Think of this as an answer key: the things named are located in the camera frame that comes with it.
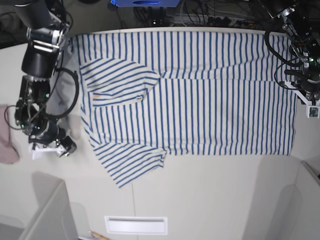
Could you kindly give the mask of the blue white striped T-shirt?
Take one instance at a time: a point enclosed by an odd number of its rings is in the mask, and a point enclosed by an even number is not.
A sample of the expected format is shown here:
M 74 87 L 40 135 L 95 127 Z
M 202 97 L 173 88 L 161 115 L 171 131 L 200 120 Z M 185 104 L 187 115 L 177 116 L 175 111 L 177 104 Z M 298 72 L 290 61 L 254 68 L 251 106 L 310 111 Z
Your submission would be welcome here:
M 68 43 L 93 151 L 122 188 L 167 155 L 289 155 L 297 98 L 259 33 L 80 34 Z

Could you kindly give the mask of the pink cloth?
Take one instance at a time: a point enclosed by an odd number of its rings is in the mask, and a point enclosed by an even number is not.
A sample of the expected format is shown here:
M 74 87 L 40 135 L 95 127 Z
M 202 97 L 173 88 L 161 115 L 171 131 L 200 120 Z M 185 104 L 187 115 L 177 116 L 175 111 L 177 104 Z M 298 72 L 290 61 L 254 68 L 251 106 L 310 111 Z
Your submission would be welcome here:
M 15 164 L 19 161 L 19 155 L 12 145 L 11 132 L 8 124 L 5 121 L 7 105 L 0 105 L 0 163 Z

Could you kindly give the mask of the blue box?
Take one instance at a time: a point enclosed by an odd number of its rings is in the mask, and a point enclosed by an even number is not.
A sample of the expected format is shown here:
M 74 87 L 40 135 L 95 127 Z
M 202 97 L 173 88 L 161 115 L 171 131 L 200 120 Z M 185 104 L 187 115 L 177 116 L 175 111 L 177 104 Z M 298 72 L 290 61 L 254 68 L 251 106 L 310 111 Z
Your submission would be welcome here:
M 176 7 L 180 0 L 111 0 L 120 8 L 126 7 Z

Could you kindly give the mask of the grey bin left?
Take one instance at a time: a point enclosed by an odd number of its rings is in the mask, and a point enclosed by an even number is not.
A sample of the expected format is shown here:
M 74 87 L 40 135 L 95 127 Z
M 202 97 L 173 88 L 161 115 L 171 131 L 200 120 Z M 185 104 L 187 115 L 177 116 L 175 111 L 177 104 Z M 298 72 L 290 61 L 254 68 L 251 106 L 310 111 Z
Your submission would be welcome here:
M 71 202 L 63 179 L 40 171 L 0 176 L 2 240 L 77 240 L 89 230 L 85 207 Z

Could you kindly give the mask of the grey bin right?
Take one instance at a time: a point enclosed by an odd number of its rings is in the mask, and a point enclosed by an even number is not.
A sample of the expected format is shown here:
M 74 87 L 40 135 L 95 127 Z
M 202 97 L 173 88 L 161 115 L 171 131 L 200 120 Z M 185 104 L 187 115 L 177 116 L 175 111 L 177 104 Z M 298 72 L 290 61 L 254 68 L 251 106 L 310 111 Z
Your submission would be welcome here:
M 306 162 L 260 169 L 244 240 L 318 240 L 320 175 Z

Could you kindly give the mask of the grey bin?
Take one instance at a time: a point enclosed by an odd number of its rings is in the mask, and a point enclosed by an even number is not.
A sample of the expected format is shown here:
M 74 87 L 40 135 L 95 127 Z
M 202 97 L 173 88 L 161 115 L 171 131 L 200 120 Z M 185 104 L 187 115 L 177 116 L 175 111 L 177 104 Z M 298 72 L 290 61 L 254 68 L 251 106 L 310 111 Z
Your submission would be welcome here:
M 89 230 L 85 207 L 71 202 L 63 179 L 40 171 L 0 176 L 2 240 L 77 240 Z
M 244 240 L 318 240 L 320 175 L 306 162 L 260 169 Z

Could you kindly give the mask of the black power strip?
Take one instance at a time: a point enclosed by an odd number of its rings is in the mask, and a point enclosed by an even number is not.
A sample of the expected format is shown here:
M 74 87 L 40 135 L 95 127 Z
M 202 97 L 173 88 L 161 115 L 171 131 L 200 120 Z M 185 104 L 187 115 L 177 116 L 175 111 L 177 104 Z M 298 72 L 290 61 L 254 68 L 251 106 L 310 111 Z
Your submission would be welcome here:
M 209 16 L 206 22 L 208 27 L 218 28 L 241 28 L 242 26 L 252 26 L 253 22 L 247 19 L 237 19 L 229 17 L 212 17 Z

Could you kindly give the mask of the white rectangular tray slot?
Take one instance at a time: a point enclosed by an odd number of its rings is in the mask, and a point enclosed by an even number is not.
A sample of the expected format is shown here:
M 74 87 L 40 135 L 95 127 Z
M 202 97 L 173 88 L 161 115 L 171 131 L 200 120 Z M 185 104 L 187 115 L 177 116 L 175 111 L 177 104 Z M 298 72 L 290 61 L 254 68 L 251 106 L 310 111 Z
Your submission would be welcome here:
M 109 234 L 122 235 L 167 235 L 167 217 L 105 216 Z

